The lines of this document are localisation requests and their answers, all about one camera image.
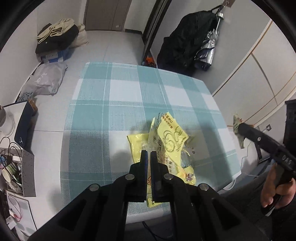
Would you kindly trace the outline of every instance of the teal and white tablecloth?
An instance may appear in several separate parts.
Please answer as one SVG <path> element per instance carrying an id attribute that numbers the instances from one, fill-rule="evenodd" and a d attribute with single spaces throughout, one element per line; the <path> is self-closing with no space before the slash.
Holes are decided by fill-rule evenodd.
<path id="1" fill-rule="evenodd" d="M 240 174 L 235 147 L 217 104 L 197 79 L 160 69 L 87 63 L 71 100 L 62 145 L 64 205 L 92 183 L 106 185 L 133 163 L 126 136 L 148 132 L 158 113 L 170 114 L 194 136 L 197 185 L 216 190 Z M 148 208 L 130 203 L 127 223 L 170 212 L 168 203 Z"/>

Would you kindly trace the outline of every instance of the door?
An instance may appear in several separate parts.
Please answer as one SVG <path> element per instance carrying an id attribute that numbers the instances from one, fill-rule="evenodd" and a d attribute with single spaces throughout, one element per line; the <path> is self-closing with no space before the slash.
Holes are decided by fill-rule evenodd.
<path id="1" fill-rule="evenodd" d="M 131 0 L 88 0 L 86 30 L 122 31 Z"/>

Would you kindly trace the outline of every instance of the white tiled floor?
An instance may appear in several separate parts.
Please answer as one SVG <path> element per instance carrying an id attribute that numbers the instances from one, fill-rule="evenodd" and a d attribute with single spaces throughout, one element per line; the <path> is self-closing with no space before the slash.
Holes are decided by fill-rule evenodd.
<path id="1" fill-rule="evenodd" d="M 37 96 L 38 114 L 31 149 L 35 155 L 36 197 L 30 202 L 37 228 L 62 208 L 60 155 L 68 107 L 86 62 L 141 64 L 144 44 L 139 34 L 88 31 L 89 44 L 76 48 L 66 60 L 68 69 L 54 96 Z"/>

